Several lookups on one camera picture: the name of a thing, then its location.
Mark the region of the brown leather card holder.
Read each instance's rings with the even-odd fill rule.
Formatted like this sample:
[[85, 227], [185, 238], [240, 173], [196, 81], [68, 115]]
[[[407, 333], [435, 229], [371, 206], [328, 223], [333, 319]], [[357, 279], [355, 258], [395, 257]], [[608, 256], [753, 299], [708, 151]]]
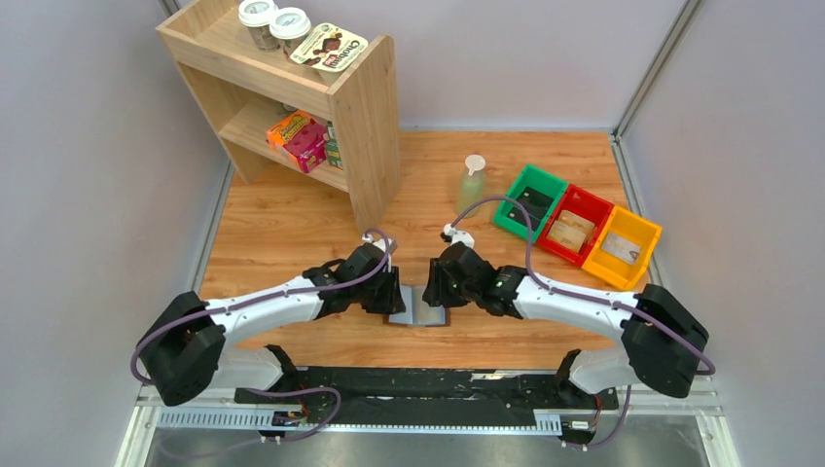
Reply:
[[406, 310], [403, 313], [386, 315], [385, 325], [405, 327], [446, 327], [449, 313], [443, 306], [430, 306], [423, 300], [424, 286], [402, 285], [401, 295]]

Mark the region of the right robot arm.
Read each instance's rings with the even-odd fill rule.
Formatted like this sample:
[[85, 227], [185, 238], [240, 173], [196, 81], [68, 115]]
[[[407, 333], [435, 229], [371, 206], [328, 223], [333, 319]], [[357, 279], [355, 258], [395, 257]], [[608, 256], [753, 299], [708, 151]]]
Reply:
[[423, 300], [446, 308], [474, 304], [493, 316], [560, 322], [614, 341], [596, 351], [571, 350], [557, 369], [557, 380], [588, 394], [643, 383], [683, 399], [696, 376], [711, 372], [701, 357], [708, 332], [659, 285], [648, 284], [640, 293], [574, 286], [526, 268], [496, 268], [473, 248], [455, 243], [431, 259]]

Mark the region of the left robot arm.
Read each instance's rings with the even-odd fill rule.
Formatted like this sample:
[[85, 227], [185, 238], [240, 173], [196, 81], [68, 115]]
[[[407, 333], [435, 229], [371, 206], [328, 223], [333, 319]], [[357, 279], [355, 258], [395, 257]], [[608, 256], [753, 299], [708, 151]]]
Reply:
[[392, 239], [364, 238], [348, 258], [333, 260], [278, 286], [203, 300], [175, 297], [141, 338], [131, 357], [134, 375], [153, 385], [168, 407], [219, 388], [270, 389], [286, 359], [275, 348], [250, 351], [237, 343], [271, 329], [305, 323], [359, 305], [373, 314], [404, 311]]

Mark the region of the gold card in red bin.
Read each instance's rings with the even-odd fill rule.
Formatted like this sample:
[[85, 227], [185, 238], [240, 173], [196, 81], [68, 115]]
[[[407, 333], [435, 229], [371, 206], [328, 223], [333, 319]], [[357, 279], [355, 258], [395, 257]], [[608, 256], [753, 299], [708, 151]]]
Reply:
[[557, 220], [561, 222], [563, 225], [578, 230], [584, 233], [585, 235], [591, 234], [594, 229], [594, 222], [570, 210], [562, 210]]

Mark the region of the silver card in yellow bin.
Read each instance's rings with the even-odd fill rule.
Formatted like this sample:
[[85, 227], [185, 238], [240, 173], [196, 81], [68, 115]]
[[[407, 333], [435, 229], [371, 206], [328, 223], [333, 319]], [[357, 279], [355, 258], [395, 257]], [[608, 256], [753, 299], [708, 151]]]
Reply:
[[601, 249], [630, 266], [637, 263], [642, 250], [639, 244], [614, 232], [605, 236]]

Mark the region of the green soap bottle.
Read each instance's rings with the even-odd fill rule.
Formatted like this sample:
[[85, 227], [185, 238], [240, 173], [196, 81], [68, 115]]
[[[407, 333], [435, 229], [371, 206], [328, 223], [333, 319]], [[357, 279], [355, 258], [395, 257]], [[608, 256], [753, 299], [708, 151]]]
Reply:
[[456, 203], [458, 215], [483, 198], [485, 167], [486, 161], [481, 155], [471, 154], [465, 158]]

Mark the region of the green plastic bin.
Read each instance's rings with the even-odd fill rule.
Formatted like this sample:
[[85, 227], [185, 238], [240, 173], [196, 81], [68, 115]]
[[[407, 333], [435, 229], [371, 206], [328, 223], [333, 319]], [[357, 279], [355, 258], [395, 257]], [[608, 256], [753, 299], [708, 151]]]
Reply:
[[[510, 187], [506, 197], [517, 201], [530, 220], [534, 242], [555, 211], [568, 182], [533, 164], [527, 164]], [[516, 236], [527, 239], [527, 222], [521, 210], [508, 201], [501, 201], [493, 216], [493, 223]]]

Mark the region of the red plastic bin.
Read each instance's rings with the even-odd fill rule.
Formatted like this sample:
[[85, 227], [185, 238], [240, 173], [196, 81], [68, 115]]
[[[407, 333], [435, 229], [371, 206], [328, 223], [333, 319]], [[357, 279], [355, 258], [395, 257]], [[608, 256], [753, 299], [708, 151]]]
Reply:
[[615, 204], [570, 184], [539, 234], [537, 246], [580, 267], [592, 252]]

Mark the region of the yellow plastic bin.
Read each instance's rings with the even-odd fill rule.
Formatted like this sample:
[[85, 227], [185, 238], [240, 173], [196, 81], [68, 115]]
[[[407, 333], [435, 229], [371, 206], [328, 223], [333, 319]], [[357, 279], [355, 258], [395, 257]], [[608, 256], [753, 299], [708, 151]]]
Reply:
[[614, 206], [582, 269], [618, 290], [634, 289], [645, 274], [662, 227]]

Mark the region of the green box on shelf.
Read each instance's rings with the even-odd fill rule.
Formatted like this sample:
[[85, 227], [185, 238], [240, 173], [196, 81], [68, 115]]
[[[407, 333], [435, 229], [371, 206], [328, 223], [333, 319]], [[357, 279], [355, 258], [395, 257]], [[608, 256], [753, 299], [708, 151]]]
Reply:
[[327, 163], [339, 170], [343, 170], [343, 162], [341, 160], [340, 147], [337, 141], [334, 125], [332, 122], [327, 122], [325, 139], [325, 155]]

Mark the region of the pink snack box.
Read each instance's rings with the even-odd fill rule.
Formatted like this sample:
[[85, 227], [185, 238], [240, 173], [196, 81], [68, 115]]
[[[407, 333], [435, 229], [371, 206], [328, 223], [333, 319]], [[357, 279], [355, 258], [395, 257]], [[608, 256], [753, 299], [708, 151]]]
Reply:
[[289, 125], [281, 131], [282, 148], [302, 173], [310, 173], [326, 160], [326, 127], [318, 123]]

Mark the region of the wooden shelf unit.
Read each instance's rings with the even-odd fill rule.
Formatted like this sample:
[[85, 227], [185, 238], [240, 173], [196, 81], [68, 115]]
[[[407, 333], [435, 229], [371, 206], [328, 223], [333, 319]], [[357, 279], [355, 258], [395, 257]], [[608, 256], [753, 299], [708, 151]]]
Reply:
[[361, 230], [375, 227], [401, 181], [394, 42], [388, 35], [326, 84], [281, 52], [257, 49], [235, 1], [192, 1], [157, 31], [201, 112], [241, 179], [254, 181], [271, 164], [294, 164], [266, 141], [289, 106], [330, 122], [343, 167], [323, 164], [309, 177], [346, 192]]

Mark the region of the Chobani yogurt package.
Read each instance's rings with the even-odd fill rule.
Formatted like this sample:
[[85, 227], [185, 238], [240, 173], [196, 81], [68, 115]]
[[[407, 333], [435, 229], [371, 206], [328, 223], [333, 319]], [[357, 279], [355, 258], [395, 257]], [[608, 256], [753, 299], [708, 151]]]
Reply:
[[364, 52], [369, 42], [339, 26], [318, 24], [290, 54], [290, 59], [319, 72], [340, 73]]

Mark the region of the white lidded cup right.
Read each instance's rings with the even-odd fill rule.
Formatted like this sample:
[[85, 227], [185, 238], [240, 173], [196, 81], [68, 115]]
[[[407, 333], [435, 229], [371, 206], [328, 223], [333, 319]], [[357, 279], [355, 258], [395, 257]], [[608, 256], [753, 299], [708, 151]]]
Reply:
[[278, 9], [269, 22], [269, 33], [286, 58], [306, 39], [312, 25], [306, 12], [297, 7]]

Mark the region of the white lidded cup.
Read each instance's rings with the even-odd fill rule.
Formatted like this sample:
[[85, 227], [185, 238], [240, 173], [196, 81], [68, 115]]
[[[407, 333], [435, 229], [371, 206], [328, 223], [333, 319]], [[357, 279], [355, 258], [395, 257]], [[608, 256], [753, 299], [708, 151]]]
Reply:
[[272, 0], [243, 0], [238, 6], [238, 20], [247, 28], [254, 45], [260, 51], [275, 51], [279, 47], [269, 31], [269, 24], [277, 11], [278, 6]]
[[269, 22], [269, 33], [286, 58], [306, 39], [312, 25], [306, 12], [297, 7], [278, 9]]

